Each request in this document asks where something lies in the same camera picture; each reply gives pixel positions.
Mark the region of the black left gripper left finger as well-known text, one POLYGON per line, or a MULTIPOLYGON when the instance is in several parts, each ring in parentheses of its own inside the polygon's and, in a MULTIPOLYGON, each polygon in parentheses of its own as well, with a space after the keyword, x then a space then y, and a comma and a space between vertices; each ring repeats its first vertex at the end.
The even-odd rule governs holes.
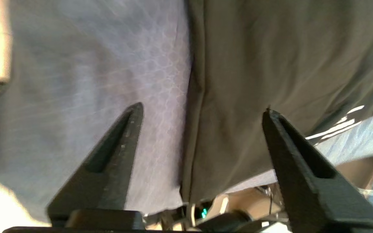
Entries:
POLYGON ((53 227, 65 227, 73 211, 106 202, 123 209, 143 118, 143 104, 130 105, 99 139, 47 206, 53 227))

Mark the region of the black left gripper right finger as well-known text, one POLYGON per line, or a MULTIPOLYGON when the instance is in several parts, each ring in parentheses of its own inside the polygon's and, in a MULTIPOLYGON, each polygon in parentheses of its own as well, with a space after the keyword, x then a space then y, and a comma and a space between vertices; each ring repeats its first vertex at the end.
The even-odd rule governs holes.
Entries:
POLYGON ((262 128, 293 233, 373 233, 373 205, 283 115, 262 128))

